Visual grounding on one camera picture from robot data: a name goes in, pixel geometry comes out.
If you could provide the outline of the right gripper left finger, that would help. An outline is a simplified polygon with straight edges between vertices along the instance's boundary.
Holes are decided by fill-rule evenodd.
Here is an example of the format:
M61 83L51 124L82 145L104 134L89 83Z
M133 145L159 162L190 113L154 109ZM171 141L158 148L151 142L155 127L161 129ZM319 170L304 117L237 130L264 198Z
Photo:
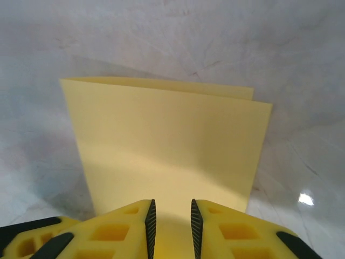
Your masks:
M67 228L33 258L154 258L155 239L155 200L140 200Z

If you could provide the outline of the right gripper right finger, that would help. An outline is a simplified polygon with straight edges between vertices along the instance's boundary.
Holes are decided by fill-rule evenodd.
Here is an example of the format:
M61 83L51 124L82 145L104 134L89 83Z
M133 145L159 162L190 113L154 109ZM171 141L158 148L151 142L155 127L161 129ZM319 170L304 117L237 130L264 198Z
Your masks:
M195 258L320 258L293 231L208 200L191 202Z

